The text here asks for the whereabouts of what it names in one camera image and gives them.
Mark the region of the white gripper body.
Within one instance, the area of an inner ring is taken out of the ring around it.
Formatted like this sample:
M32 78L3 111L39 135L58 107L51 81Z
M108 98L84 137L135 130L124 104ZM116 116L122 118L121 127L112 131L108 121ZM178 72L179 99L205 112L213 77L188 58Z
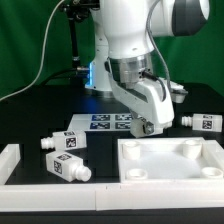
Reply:
M174 111L168 87L152 74L149 59L108 59L114 97L146 122L158 128L172 125Z

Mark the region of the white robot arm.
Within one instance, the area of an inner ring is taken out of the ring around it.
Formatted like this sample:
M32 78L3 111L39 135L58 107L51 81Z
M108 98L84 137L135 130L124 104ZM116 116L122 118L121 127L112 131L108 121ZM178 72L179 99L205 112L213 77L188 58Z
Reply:
M99 0L94 21L94 60L86 88L114 96L129 108L131 134L161 134L172 126L173 105L187 91L153 73L157 36L191 36L209 17L209 0Z

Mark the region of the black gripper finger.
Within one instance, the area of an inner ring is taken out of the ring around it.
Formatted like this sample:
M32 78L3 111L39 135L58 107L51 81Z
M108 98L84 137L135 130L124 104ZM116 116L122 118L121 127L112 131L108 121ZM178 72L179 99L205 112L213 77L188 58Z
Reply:
M145 134L153 134L154 133L154 125L149 122L145 121L143 125L143 130Z

